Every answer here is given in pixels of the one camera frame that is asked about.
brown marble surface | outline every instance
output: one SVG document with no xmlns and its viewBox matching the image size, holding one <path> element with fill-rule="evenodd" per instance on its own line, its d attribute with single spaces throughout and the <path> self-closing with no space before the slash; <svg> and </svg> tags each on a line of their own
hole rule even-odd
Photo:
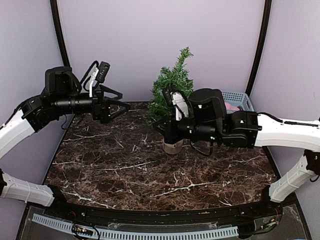
<svg viewBox="0 0 320 240">
<path fill-rule="evenodd" d="M 75 117 L 45 183 L 59 186 L 71 203 L 174 211 L 256 202 L 276 180 L 261 148 L 215 146 L 205 157 L 185 142 L 179 154 L 166 154 L 146 113 L 145 103 L 133 103 L 107 125 L 90 114 Z"/>
</svg>

curved black frame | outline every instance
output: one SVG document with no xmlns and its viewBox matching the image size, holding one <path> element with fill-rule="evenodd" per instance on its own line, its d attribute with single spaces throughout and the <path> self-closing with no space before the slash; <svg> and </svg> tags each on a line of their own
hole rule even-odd
<svg viewBox="0 0 320 240">
<path fill-rule="evenodd" d="M 51 5 L 51 13 L 52 13 L 52 19 L 53 19 L 56 39 L 58 41 L 63 65 L 65 67 L 70 67 L 70 61 L 68 58 L 65 39 L 64 39 L 64 35 L 62 32 L 62 27 L 61 27 L 61 21 L 60 21 L 60 16 L 59 16 L 59 9 L 58 9 L 57 0 L 50 0 L 50 5 Z"/>
<path fill-rule="evenodd" d="M 253 65 L 252 65 L 250 77 L 249 77 L 248 83 L 246 85 L 246 90 L 245 90 L 245 93 L 249 97 L 250 97 L 250 94 L 251 94 L 252 89 L 255 84 L 262 52 L 263 52 L 264 45 L 265 45 L 268 23 L 269 23 L 270 12 L 271 12 L 271 3 L 272 3 L 272 0 L 265 0 L 265 2 L 264 2 L 264 10 L 263 10 L 263 17 L 262 17 L 260 34 L 259 34 L 259 40 L 258 40 L 258 44 L 256 47 L 256 52 L 255 52 L 255 56 L 254 56 L 254 60 L 253 60 Z"/>
</svg>

black cable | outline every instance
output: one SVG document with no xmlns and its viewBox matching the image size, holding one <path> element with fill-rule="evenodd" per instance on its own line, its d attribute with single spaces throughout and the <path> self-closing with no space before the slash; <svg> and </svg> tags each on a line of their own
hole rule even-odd
<svg viewBox="0 0 320 240">
<path fill-rule="evenodd" d="M 274 210 L 276 211 L 276 214 L 277 214 L 276 219 L 278 218 L 278 221 L 277 221 L 277 223 L 275 225 L 271 226 L 270 229 L 268 229 L 267 231 L 263 231 L 263 230 L 266 229 L 264 227 L 269 225 L 269 224 L 271 224 L 271 222 L 267 222 L 267 223 L 263 224 L 260 228 L 258 228 L 255 231 L 252 231 L 252 232 L 240 232 L 240 231 L 238 231 L 238 233 L 241 234 L 241 235 L 260 235 L 260 234 L 266 234 L 266 233 L 271 232 L 273 229 L 276 228 L 276 226 L 278 226 L 280 224 L 280 221 L 282 219 L 282 215 L 281 215 L 281 217 L 279 217 L 279 215 L 278 215 L 278 210 L 276 208 Z"/>
<path fill-rule="evenodd" d="M 277 122 L 279 122 L 279 123 L 282 123 L 282 124 L 284 123 L 284 121 L 282 121 L 281 119 L 277 118 L 276 116 L 271 115 L 270 113 L 267 113 L 267 112 L 259 112 L 258 114 L 266 115 L 266 116 L 268 116 L 269 118 L 271 118 L 271 119 L 273 119 L 273 120 L 275 120 L 275 121 L 277 121 Z"/>
<path fill-rule="evenodd" d="M 62 130 L 68 130 L 68 127 L 64 127 L 64 125 L 67 123 L 67 115 L 64 115 L 64 123 L 62 123 L 61 125 L 61 129 Z"/>
<path fill-rule="evenodd" d="M 88 68 L 88 70 L 83 75 L 83 78 L 81 79 L 80 84 L 82 84 L 86 80 L 88 74 L 90 73 L 90 71 L 92 70 L 94 65 L 96 65 L 96 67 L 98 67 L 99 66 L 99 62 L 97 60 L 95 60 L 93 63 L 91 63 L 90 67 Z"/>
<path fill-rule="evenodd" d="M 100 232 L 98 231 L 98 229 L 96 229 L 95 226 L 91 226 L 91 227 L 96 231 L 96 234 L 98 235 L 97 240 L 100 240 Z"/>
<path fill-rule="evenodd" d="M 90 81 L 90 78 L 91 78 L 91 76 L 88 77 L 88 78 L 84 81 L 84 83 L 83 83 L 83 89 L 84 89 L 85 91 L 87 91 L 87 92 L 89 92 L 89 89 L 87 89 L 86 85 L 87 85 L 87 83 Z"/>
<path fill-rule="evenodd" d="M 190 144 L 190 147 L 191 147 L 192 149 L 194 149 L 194 150 L 197 151 L 199 154 L 201 154 L 202 156 L 205 156 L 205 157 L 210 157 L 210 156 L 212 155 L 213 151 L 214 151 L 214 142 L 213 142 L 213 141 L 210 142 L 209 154 L 204 153 L 204 152 L 200 151 L 199 149 L 195 148 L 194 143 L 193 143 L 191 140 L 190 140 L 189 144 Z"/>
<path fill-rule="evenodd" d="M 179 112 L 181 113 L 182 117 L 185 117 L 185 113 L 181 110 L 181 108 L 178 105 L 175 105 L 175 107 L 179 110 Z"/>
<path fill-rule="evenodd" d="M 310 182 L 315 183 L 315 182 L 319 179 L 319 177 L 320 177 L 320 175 L 318 175 L 315 180 L 312 180 L 312 179 L 310 178 Z"/>
</svg>

small artificial christmas tree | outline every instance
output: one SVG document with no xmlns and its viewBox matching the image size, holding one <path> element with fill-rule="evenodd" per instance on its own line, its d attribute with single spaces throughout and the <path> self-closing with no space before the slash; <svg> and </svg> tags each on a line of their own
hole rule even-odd
<svg viewBox="0 0 320 240">
<path fill-rule="evenodd" d="M 162 90 L 171 89 L 172 91 L 180 91 L 188 98 L 194 90 L 194 82 L 189 79 L 189 71 L 185 60 L 192 57 L 189 47 L 180 50 L 180 56 L 177 58 L 175 66 L 172 70 L 169 67 L 162 67 L 158 79 L 153 83 L 152 94 L 154 99 L 149 102 L 149 117 L 158 121 L 164 117 L 171 116 L 174 109 L 168 107 Z"/>
</svg>

